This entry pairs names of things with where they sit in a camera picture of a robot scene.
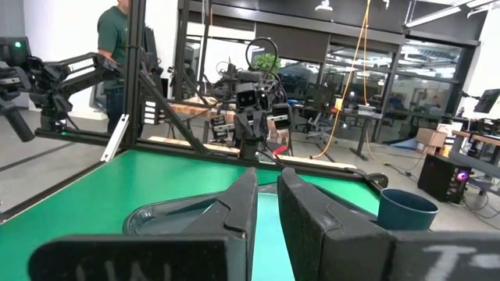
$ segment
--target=man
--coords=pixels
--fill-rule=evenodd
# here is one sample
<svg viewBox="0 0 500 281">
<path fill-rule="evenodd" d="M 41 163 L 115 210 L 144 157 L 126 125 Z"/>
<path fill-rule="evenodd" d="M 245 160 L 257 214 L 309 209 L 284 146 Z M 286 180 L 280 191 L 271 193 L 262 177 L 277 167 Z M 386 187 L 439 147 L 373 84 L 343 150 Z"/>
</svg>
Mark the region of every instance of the man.
<svg viewBox="0 0 500 281">
<path fill-rule="evenodd" d="M 105 11 L 97 24 L 98 53 L 121 66 L 125 64 L 128 40 L 128 13 L 130 0 L 118 0 L 118 5 Z M 124 84 L 122 80 L 104 82 L 108 133 L 113 133 L 123 114 Z M 137 135 L 141 136 L 139 124 Z"/>
</svg>

